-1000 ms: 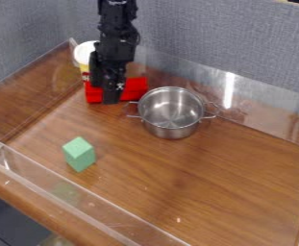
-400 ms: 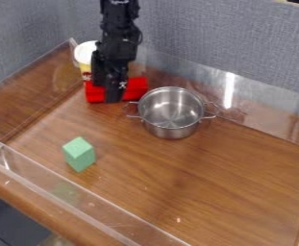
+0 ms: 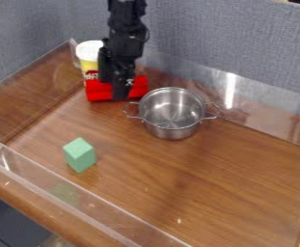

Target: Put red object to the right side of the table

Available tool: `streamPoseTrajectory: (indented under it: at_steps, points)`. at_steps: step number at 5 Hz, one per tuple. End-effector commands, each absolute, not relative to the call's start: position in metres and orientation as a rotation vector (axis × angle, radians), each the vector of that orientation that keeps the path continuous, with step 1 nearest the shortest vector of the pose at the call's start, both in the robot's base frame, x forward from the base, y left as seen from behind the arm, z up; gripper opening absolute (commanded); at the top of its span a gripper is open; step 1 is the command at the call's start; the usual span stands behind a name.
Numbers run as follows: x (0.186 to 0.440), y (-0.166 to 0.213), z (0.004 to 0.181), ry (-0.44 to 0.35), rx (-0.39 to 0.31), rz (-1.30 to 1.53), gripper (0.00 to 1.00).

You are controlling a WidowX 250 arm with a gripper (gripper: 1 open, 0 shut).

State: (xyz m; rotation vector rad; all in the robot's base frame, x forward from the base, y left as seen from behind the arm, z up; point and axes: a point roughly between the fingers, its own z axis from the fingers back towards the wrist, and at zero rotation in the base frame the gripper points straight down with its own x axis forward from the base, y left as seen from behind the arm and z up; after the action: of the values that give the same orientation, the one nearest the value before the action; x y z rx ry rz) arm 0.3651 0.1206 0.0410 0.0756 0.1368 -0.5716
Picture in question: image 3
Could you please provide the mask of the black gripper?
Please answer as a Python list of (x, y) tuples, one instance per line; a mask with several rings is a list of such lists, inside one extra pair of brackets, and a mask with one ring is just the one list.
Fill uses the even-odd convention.
[(134, 61), (142, 55), (149, 30), (140, 19), (124, 21), (109, 18), (106, 24), (108, 37), (101, 40), (102, 47), (97, 52), (97, 79), (109, 83), (112, 77), (112, 97), (114, 100), (122, 100), (129, 97)]

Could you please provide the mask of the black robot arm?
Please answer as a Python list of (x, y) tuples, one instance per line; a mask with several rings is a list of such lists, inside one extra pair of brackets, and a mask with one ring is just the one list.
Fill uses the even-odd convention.
[(134, 79), (134, 61), (142, 55), (149, 30), (141, 22), (145, 0), (106, 0), (108, 37), (97, 51), (97, 79), (112, 85), (112, 99), (126, 99)]

